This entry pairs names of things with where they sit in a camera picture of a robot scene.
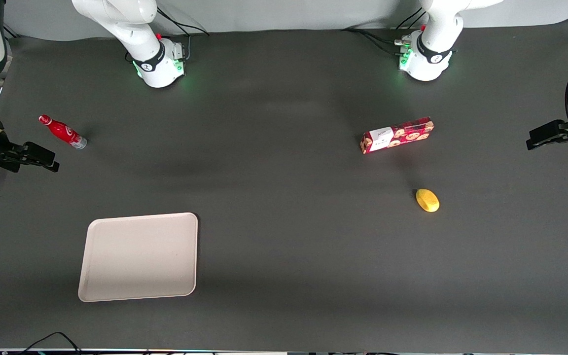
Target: yellow sponge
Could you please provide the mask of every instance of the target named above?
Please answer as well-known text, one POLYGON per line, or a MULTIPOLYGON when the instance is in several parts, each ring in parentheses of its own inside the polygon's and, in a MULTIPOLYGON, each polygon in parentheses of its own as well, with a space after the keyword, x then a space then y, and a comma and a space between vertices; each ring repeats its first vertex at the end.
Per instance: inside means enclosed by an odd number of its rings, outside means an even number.
POLYGON ((440 208, 440 202, 431 190, 419 189, 415 193, 415 200, 427 212, 435 212, 440 208))

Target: black clamp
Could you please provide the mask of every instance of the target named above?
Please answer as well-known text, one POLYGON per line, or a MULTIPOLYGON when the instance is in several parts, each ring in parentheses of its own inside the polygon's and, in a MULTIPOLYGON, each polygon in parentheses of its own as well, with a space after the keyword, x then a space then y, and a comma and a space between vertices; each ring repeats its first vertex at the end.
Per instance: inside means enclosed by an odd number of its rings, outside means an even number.
POLYGON ((133 62, 137 67, 140 67, 142 70, 146 72, 150 72, 155 70, 157 65, 164 59, 165 56, 165 46, 163 43, 159 42, 159 51, 157 52, 156 56, 150 58, 147 61, 138 61, 137 59, 133 58, 133 62))
POLYGON ((416 45, 418 47, 419 52, 422 53, 422 55, 426 57, 426 60, 431 64, 440 63, 442 60, 444 60, 444 58, 446 58, 446 56, 451 54, 452 51, 451 49, 449 49, 449 50, 444 50, 444 52, 435 52, 435 50, 430 50, 424 47, 424 43, 422 43, 422 34, 418 36, 416 45))

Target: plastic bottle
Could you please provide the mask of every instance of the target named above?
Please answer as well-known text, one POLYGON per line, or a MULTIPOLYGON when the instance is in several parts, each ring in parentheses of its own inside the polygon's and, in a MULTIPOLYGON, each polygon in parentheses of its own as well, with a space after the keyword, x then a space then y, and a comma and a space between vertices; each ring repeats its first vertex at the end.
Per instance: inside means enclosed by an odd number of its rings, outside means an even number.
POLYGON ((65 141, 70 146, 76 149, 86 147, 86 139, 79 135, 76 131, 72 130, 67 124, 51 119, 49 115, 42 114, 38 117, 38 121, 45 124, 52 134, 59 139, 65 141))

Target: red cookie box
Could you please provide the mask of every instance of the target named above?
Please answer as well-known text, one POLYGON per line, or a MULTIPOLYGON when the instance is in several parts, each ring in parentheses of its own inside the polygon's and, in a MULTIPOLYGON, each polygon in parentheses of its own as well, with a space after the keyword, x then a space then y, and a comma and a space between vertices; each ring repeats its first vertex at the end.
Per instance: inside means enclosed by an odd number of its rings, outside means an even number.
POLYGON ((428 138, 434 127, 431 117, 424 117, 415 121, 365 132, 360 143, 361 151, 363 151, 363 154, 367 154, 370 151, 424 140, 428 138))

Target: gray table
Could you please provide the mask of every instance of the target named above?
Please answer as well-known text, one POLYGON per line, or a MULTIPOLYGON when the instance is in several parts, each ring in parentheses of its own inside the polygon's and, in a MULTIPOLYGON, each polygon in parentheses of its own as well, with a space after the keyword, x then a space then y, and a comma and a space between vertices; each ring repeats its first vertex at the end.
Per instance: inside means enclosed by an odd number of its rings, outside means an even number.
POLYGON ((119 42, 15 47, 0 116, 62 166, 0 171, 0 348, 60 330, 84 348, 568 354, 568 145, 525 148, 564 118, 568 22, 465 30, 432 83, 336 31, 195 38, 160 90, 119 42), (358 150, 426 115, 430 139, 358 150), (183 211, 201 223, 191 296, 79 301, 92 220, 183 211))

